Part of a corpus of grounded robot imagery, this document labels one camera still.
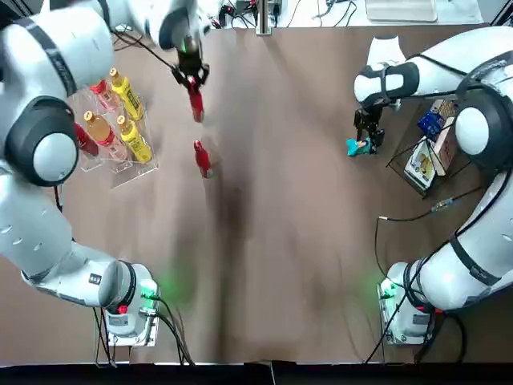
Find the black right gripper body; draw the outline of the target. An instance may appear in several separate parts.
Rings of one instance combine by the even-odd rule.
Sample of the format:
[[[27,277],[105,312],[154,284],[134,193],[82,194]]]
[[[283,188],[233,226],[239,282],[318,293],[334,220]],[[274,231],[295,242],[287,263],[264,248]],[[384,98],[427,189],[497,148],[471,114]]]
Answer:
[[[386,104],[383,102],[360,106],[362,124],[366,127],[377,127],[380,123],[384,107],[386,107]]]

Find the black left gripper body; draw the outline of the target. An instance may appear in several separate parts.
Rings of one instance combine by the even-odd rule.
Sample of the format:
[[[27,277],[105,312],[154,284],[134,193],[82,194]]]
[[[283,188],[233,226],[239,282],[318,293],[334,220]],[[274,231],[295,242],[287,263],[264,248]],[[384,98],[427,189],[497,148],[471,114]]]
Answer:
[[[178,68],[183,73],[198,73],[203,69],[203,61],[199,51],[177,51]]]

